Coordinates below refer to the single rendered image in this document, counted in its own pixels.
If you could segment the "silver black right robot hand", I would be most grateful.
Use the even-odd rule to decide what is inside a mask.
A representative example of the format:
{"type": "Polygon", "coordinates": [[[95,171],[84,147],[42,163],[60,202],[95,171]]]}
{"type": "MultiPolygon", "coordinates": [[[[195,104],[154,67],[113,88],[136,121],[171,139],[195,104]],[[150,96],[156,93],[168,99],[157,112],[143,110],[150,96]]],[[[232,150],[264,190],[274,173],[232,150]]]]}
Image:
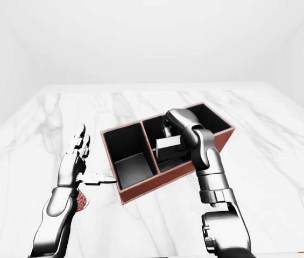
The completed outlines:
{"type": "Polygon", "coordinates": [[[166,137],[171,137],[173,132],[179,132],[191,149],[199,143],[194,130],[204,129],[197,116],[189,109],[170,109],[162,117],[161,124],[166,137]]]}

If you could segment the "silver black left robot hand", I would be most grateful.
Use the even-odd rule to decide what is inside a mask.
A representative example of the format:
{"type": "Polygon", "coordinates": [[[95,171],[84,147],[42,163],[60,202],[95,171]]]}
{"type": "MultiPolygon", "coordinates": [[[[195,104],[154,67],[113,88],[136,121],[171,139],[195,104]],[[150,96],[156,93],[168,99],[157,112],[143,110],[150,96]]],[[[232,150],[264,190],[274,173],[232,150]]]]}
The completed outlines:
{"type": "Polygon", "coordinates": [[[75,131],[67,150],[62,158],[59,172],[59,187],[75,187],[80,183],[86,185],[100,185],[116,183],[117,180],[108,175],[86,172],[85,159],[89,155],[90,136],[86,133],[86,127],[81,124],[75,131]]]}

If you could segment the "red-brown desk caddy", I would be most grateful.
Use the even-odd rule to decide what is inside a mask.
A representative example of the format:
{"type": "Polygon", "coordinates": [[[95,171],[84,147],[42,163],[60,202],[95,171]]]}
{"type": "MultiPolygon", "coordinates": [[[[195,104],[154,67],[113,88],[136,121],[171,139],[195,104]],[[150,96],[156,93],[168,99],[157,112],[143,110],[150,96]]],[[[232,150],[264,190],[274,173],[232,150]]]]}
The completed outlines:
{"type": "Polygon", "coordinates": [[[194,172],[190,154],[158,161],[156,140],[164,137],[162,115],[101,132],[122,204],[194,172]]]}

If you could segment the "red patterned white mug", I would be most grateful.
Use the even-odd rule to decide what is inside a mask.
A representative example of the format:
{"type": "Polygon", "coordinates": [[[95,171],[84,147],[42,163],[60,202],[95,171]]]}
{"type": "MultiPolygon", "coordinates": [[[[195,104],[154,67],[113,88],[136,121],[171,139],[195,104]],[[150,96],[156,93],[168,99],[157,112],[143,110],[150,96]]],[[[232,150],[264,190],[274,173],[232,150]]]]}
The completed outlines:
{"type": "Polygon", "coordinates": [[[88,206],[90,199],[89,199],[89,197],[86,197],[85,194],[79,188],[77,189],[77,191],[78,191],[78,196],[76,199],[76,201],[77,201],[76,211],[80,212],[88,206]]]}

